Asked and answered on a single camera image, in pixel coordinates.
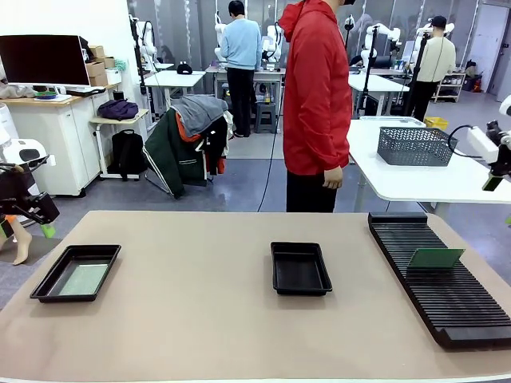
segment purple bag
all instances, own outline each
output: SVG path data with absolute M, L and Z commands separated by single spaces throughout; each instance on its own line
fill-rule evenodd
M 127 100 L 110 100 L 101 105 L 97 113 L 110 120 L 131 120 L 138 113 L 138 105 Z

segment hand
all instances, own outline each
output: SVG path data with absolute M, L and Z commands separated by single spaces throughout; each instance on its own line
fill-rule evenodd
M 343 169 L 338 166 L 332 170 L 325 170 L 325 183 L 324 188 L 339 189 L 343 185 Z

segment black slotted rack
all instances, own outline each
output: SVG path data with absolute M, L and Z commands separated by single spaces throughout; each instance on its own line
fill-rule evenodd
M 418 248 L 446 248 L 427 215 L 369 214 L 369 228 L 439 345 L 511 346 L 511 319 L 461 262 L 453 269 L 408 269 Z

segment yellow bin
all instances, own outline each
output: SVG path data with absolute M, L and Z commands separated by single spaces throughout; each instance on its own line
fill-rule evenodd
M 441 130 L 446 130 L 449 126 L 449 121 L 444 120 L 441 117 L 426 117 L 424 122 L 428 128 L 439 128 Z

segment black backpack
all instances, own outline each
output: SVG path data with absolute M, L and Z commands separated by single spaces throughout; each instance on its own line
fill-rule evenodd
M 126 100 L 110 100 L 97 109 L 97 113 L 110 120 L 131 120 L 138 113 L 138 106 Z
M 128 180 L 128 174 L 140 174 L 147 169 L 142 147 L 144 141 L 133 129 L 126 129 L 112 136 L 113 162 L 109 166 L 109 173 L 122 176 Z

